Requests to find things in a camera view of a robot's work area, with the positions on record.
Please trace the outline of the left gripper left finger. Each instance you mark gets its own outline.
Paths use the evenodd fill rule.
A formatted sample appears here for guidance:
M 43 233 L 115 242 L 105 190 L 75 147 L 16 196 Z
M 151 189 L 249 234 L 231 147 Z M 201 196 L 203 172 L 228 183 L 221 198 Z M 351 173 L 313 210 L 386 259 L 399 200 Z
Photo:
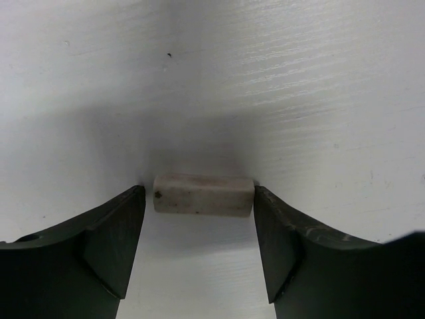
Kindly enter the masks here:
M 1 242 L 2 318 L 115 318 L 145 213 L 133 186 L 65 222 Z

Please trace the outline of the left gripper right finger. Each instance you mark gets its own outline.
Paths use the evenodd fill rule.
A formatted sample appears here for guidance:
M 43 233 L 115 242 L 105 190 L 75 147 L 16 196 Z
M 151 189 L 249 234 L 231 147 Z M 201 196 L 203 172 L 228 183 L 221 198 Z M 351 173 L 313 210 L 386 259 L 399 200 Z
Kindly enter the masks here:
M 278 318 L 423 318 L 424 234 L 375 243 L 255 188 L 268 300 Z

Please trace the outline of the white eraser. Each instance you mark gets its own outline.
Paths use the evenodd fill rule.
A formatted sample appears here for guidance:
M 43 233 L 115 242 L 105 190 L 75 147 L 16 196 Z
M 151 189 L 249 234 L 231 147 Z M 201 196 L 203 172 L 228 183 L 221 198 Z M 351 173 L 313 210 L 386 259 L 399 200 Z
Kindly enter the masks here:
M 158 213 L 248 217 L 255 186 L 244 177 L 211 177 L 170 173 L 153 182 Z

